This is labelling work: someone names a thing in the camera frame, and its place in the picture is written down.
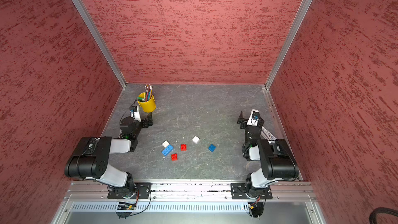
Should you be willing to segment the white square lego brick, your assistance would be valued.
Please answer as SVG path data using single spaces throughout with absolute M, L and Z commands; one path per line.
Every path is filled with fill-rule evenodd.
M 169 143 L 168 141 L 164 141 L 164 142 L 162 143 L 162 145 L 163 145 L 164 148 L 168 147 L 169 144 L 170 144 L 170 143 Z

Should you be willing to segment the light blue long lego brick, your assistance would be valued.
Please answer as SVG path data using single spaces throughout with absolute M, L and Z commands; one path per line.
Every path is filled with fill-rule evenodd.
M 174 147 L 173 147 L 172 145 L 168 145 L 167 147 L 165 147 L 165 148 L 162 150 L 163 156 L 166 157 L 170 152 L 173 151 L 173 149 L 174 149 Z

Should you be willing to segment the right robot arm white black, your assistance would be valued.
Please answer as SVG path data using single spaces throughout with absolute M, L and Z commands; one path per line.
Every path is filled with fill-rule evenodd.
M 264 120 L 259 111 L 252 110 L 249 118 L 240 113 L 237 124 L 245 131 L 241 147 L 243 158 L 260 163 L 260 169 L 246 178 L 244 194 L 247 198 L 257 200 L 267 194 L 271 184 L 299 178 L 299 167 L 287 141 L 262 138 Z

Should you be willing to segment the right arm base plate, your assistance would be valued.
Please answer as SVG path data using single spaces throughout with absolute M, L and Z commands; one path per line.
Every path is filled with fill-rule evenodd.
M 273 198 L 270 188 L 254 188 L 245 183 L 231 183 L 230 187 L 232 199 L 271 200 Z

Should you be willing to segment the dark blue square lego brick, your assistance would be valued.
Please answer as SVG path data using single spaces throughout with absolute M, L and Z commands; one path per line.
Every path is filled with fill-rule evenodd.
M 208 147 L 208 149 L 209 149 L 211 152 L 214 152 L 215 149 L 216 149 L 216 146 L 213 145 L 213 144 L 210 144 L 209 147 Z

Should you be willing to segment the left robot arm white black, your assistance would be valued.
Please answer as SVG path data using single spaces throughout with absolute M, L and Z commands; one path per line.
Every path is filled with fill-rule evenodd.
M 152 113 L 144 119 L 126 117 L 120 121 L 120 137 L 83 137 L 80 139 L 64 168 L 66 177 L 94 180 L 107 186 L 108 199 L 137 201 L 149 199 L 150 183 L 134 182 L 131 173 L 120 171 L 109 164 L 109 156 L 132 153 L 138 145 L 142 129 L 153 125 Z

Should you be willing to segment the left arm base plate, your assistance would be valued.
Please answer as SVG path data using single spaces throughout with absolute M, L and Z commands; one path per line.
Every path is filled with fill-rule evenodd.
M 108 199 L 112 200 L 134 200 L 149 199 L 151 192 L 151 183 L 133 183 L 131 187 L 114 187 L 108 186 Z

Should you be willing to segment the red lego brick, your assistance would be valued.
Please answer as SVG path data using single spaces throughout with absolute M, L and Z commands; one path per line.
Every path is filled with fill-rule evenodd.
M 186 144 L 181 144 L 180 145 L 180 150 L 181 151 L 186 151 L 187 150 L 187 145 Z
M 171 155 L 171 160 L 172 161 L 177 161 L 178 160 L 178 154 L 174 153 Z

